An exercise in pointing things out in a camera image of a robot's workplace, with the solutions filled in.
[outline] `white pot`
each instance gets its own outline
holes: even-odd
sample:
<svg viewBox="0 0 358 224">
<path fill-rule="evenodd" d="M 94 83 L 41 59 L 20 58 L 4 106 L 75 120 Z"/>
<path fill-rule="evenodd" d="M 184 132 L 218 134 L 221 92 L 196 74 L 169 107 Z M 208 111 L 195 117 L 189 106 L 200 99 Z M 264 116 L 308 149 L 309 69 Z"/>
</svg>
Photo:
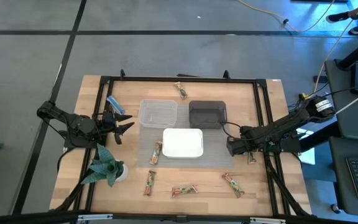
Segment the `white pot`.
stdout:
<svg viewBox="0 0 358 224">
<path fill-rule="evenodd" d="M 123 170 L 121 176 L 119 176 L 116 179 L 116 182 L 121 182 L 121 181 L 125 180 L 125 178 L 127 178 L 127 176 L 128 176 L 128 166 L 126 166 L 125 164 L 123 164 L 122 166 L 123 166 L 124 170 Z"/>
</svg>

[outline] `wooden table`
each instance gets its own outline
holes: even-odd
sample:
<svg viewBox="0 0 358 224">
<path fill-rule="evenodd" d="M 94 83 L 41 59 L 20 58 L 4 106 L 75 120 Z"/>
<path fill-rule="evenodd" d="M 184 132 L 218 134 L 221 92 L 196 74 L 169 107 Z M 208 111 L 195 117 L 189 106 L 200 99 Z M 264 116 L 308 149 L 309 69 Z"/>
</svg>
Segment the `wooden table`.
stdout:
<svg viewBox="0 0 358 224">
<path fill-rule="evenodd" d="M 100 76 L 84 76 L 75 113 L 91 116 L 98 92 Z M 112 94 L 134 117 L 122 123 L 135 122 L 122 136 L 122 145 L 117 145 L 113 134 L 109 134 L 106 147 L 116 159 L 123 160 L 129 175 L 112 188 L 106 180 L 95 185 L 91 211 L 108 213 L 189 214 L 189 215 L 259 215 L 271 216 L 269 189 L 263 155 L 257 153 L 257 163 L 248 164 L 246 156 L 236 156 L 233 169 L 185 169 L 153 168 L 157 172 L 153 195 L 143 196 L 149 168 L 136 167 L 139 148 L 139 105 L 146 99 L 175 100 L 188 104 L 191 100 L 221 100 L 226 103 L 228 121 L 240 125 L 258 126 L 253 87 L 246 83 L 183 83 L 188 98 L 182 100 L 172 82 L 115 81 Z M 267 80 L 268 93 L 274 120 L 288 114 L 284 91 L 280 80 Z M 264 105 L 262 89 L 260 100 Z M 264 106 L 264 121 L 267 116 Z M 230 132 L 239 135 L 236 126 Z M 50 208 L 59 206 L 77 184 L 84 150 L 76 149 L 67 154 L 61 163 Z M 311 212 L 300 163 L 292 154 L 282 153 L 282 167 L 289 191 L 304 210 Z M 231 188 L 221 178 L 230 173 L 245 194 L 236 198 Z M 171 198 L 174 185 L 192 183 L 198 186 L 199 194 Z M 85 207 L 88 185 L 84 187 L 80 208 Z M 278 187 L 275 192 L 279 211 L 282 213 Z"/>
</svg>

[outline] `white container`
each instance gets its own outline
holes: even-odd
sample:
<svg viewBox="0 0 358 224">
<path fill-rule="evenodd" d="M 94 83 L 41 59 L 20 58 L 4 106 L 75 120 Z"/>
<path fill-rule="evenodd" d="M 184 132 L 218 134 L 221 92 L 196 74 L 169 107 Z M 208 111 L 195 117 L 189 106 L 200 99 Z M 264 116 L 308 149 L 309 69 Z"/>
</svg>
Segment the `white container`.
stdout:
<svg viewBox="0 0 358 224">
<path fill-rule="evenodd" d="M 142 100 L 139 122 L 146 128 L 173 128 L 178 105 L 173 100 Z"/>
<path fill-rule="evenodd" d="M 162 153 L 168 158 L 197 158 L 203 155 L 200 129 L 167 128 L 162 135 Z"/>
<path fill-rule="evenodd" d="M 116 182 L 120 182 L 120 181 L 123 181 L 127 178 L 128 176 L 128 166 L 125 165 L 125 163 L 122 165 L 124 170 L 122 171 L 122 174 L 121 176 L 119 176 L 117 179 L 116 179 Z"/>
</svg>

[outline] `clear plastic container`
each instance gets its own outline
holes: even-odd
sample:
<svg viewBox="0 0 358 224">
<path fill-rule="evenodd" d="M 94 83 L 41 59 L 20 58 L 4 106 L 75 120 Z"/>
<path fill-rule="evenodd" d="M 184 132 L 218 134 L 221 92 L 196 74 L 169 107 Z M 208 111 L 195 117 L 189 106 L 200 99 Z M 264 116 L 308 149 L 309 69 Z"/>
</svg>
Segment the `clear plastic container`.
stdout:
<svg viewBox="0 0 358 224">
<path fill-rule="evenodd" d="M 139 122 L 146 128 L 173 128 L 178 105 L 173 100 L 142 100 Z"/>
</svg>

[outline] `white lid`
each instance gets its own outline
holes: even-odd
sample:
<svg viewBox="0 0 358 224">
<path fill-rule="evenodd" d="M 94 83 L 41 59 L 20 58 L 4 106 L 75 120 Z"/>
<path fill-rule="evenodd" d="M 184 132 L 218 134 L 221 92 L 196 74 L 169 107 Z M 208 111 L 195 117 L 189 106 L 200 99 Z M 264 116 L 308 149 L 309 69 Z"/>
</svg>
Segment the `white lid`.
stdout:
<svg viewBox="0 0 358 224">
<path fill-rule="evenodd" d="M 162 153 L 169 158 L 197 158 L 203 155 L 200 129 L 167 128 L 162 135 Z"/>
</svg>

